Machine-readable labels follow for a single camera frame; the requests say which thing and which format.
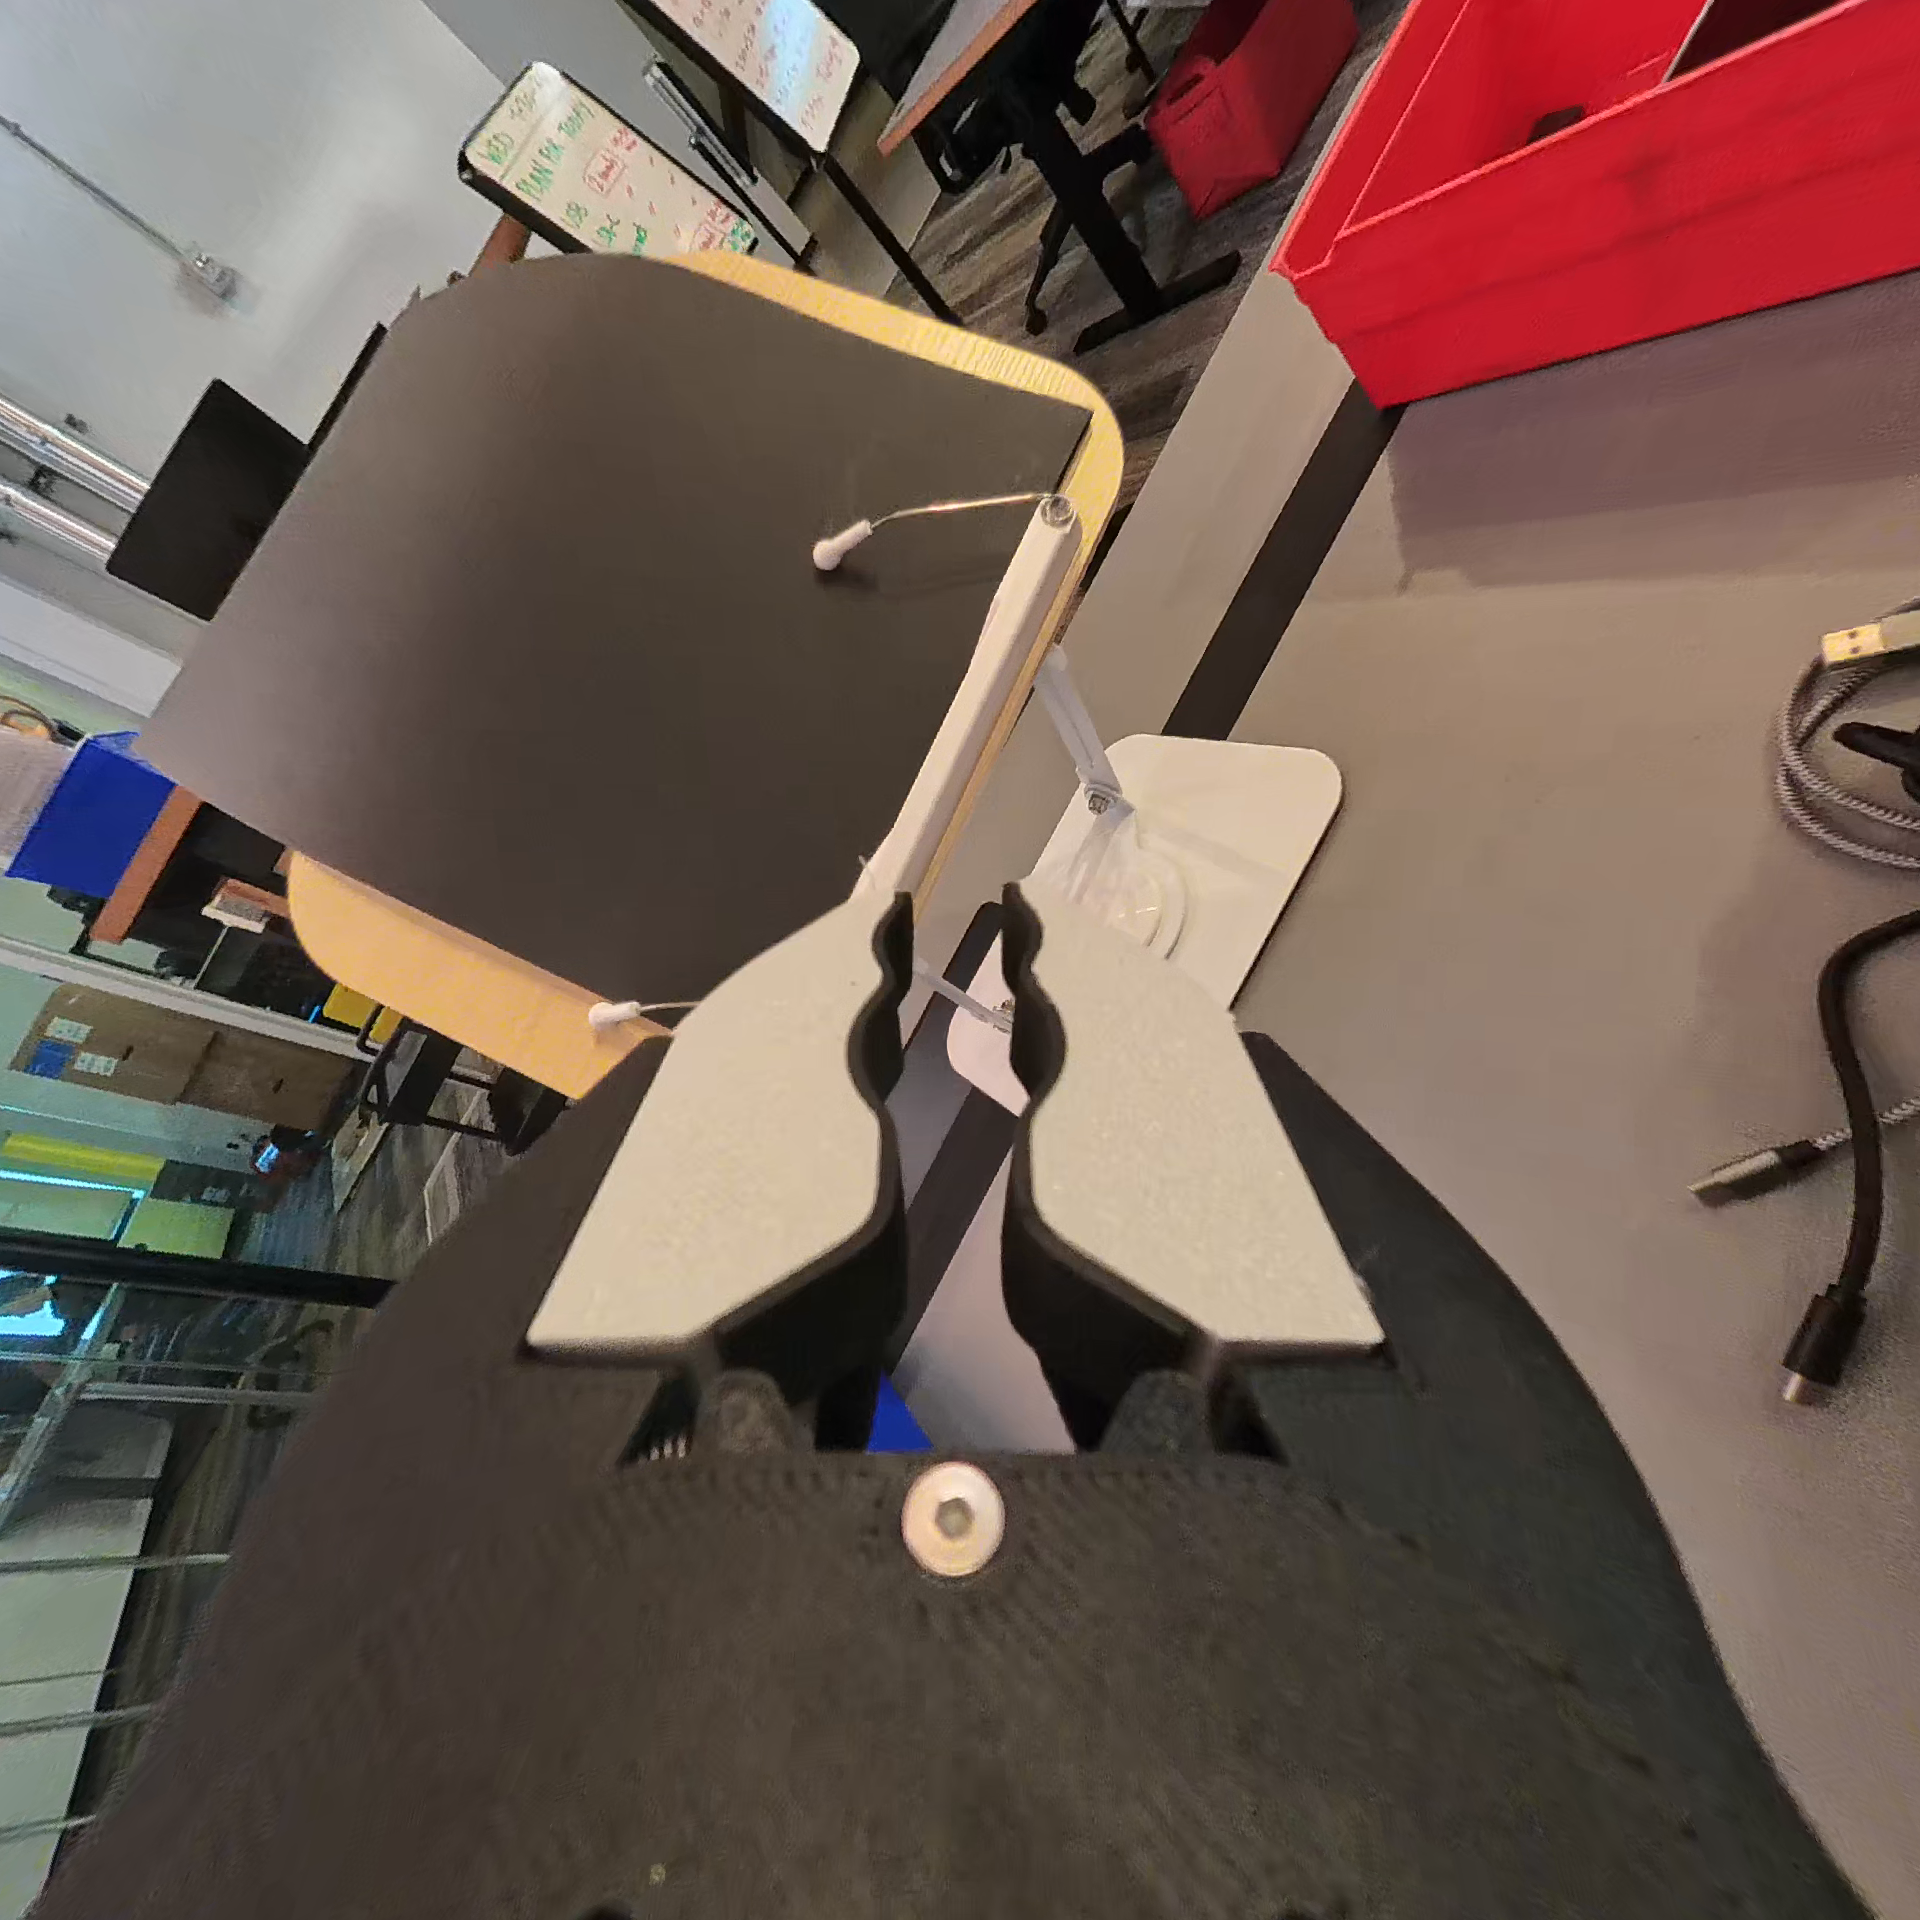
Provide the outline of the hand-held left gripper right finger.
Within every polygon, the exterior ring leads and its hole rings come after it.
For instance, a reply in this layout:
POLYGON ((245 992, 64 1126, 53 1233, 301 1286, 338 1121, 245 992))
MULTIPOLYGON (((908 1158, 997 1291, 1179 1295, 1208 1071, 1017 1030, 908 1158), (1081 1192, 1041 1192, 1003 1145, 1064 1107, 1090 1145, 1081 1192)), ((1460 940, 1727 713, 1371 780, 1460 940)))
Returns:
POLYGON ((1056 885, 1003 889, 1003 1303, 1045 1360, 1287 1360, 1379 1317, 1226 1003, 1056 885))

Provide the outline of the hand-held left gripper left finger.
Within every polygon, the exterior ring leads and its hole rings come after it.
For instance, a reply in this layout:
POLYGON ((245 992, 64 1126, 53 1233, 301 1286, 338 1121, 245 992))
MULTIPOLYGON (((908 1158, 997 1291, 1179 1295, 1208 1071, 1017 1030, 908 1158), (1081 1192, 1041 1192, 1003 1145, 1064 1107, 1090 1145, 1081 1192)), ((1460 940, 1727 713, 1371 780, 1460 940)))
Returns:
POLYGON ((899 998, 913 901, 855 893, 675 1024, 526 1350, 876 1356, 908 1291, 899 998))

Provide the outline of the red plastic bin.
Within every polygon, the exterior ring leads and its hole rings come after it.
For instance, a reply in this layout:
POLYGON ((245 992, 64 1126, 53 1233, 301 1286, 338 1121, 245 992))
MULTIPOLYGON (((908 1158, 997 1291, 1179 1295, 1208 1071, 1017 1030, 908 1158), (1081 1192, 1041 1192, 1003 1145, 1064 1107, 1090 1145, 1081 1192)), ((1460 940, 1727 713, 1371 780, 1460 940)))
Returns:
POLYGON ((1272 272, 1386 404, 1916 272, 1920 7, 1408 6, 1272 272))

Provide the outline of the wooden book stand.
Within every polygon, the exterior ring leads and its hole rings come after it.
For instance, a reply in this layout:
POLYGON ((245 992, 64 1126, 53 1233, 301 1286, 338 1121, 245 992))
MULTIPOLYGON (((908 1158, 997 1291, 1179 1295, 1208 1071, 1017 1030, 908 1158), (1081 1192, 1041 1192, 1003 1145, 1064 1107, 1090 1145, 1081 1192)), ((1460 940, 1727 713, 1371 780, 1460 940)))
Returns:
MULTIPOLYGON (((942 838, 927 851, 931 867, 919 885, 919 907, 927 907, 992 756, 1017 731, 1020 694, 1041 694, 1078 778, 1090 780, 1092 770, 1092 720, 1071 688, 1064 634, 1078 590, 1092 575, 1098 536, 1117 531, 1121 427, 1085 379, 1033 350, 913 316, 885 298, 741 255, 691 255, 675 270, 876 350, 1090 410, 1085 444, 1064 480, 1081 517, 1081 544, 1051 575, 1056 594, 1030 634, 1050 640, 1050 651, 1030 644, 1024 665, 1008 668, 982 756, 966 785, 955 790, 958 813, 942 838)), ((1085 907, 1102 907, 1113 924, 1137 931, 1154 955, 1205 982, 1213 998, 1232 1003, 1337 813, 1342 780, 1336 761, 1318 751, 1163 731, 1126 735, 1107 751, 1107 761, 1117 761, 1121 795, 1137 803, 1137 851, 1121 855, 1121 829, 1092 819, 1092 790, 1085 785, 1051 825, 1045 867, 1071 864, 1085 878, 1085 907)), ((609 1003, 306 855, 290 855, 285 878, 295 933, 323 973, 559 1092, 592 1092, 637 1045, 669 1036, 669 1015, 683 1014, 671 998, 609 1003)))

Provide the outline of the black sheet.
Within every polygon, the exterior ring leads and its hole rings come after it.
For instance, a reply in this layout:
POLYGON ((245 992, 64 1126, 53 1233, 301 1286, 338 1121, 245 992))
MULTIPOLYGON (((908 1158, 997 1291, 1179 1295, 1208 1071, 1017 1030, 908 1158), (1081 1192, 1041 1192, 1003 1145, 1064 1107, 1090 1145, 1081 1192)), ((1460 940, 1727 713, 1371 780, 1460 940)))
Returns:
POLYGON ((699 998, 849 901, 1030 503, 1107 427, 818 280, 615 255, 409 309, 137 743, 234 821, 596 998, 699 998))

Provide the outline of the black monitor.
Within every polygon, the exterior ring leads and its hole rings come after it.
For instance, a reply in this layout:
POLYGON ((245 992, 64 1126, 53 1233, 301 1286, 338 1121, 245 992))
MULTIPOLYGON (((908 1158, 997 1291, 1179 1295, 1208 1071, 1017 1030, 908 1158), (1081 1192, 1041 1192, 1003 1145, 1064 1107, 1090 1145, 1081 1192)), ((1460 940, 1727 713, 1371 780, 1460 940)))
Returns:
POLYGON ((132 507, 105 570, 207 623, 295 493, 315 451, 213 379, 132 507))

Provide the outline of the whiteboard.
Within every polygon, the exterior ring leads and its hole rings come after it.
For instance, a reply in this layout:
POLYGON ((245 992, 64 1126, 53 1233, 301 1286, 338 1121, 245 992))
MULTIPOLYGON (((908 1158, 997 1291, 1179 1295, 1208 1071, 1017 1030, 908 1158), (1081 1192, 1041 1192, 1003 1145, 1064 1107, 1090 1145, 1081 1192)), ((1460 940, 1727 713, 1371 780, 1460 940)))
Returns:
POLYGON ((710 69, 824 153, 859 82, 859 46, 814 0, 651 0, 641 6, 710 69))
POLYGON ((754 255, 754 223, 669 148, 533 60, 460 146, 460 182, 559 255, 754 255))

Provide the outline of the red storage bin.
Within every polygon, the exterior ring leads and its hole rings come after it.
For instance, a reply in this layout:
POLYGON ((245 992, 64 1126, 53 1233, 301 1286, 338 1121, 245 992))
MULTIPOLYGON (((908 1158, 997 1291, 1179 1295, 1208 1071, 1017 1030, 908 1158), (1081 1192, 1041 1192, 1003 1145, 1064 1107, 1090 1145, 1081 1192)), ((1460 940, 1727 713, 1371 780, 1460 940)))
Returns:
POLYGON ((1285 174, 1351 46, 1350 0, 1213 0, 1198 15, 1143 107, 1198 223, 1285 174))

